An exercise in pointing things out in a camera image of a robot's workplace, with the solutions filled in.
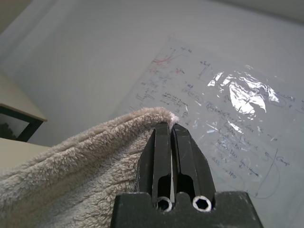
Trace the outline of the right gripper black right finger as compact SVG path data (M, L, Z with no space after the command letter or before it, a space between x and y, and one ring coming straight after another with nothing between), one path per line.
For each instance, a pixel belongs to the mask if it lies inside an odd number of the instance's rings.
M174 194L186 193L191 202L212 204L216 192L208 161L190 132L175 124L171 131Z

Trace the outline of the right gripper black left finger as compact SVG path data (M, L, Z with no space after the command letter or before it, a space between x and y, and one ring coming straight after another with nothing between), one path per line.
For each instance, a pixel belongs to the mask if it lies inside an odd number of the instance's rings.
M144 147L137 167L137 191L146 192L152 202L170 197L171 143L167 124L158 124Z

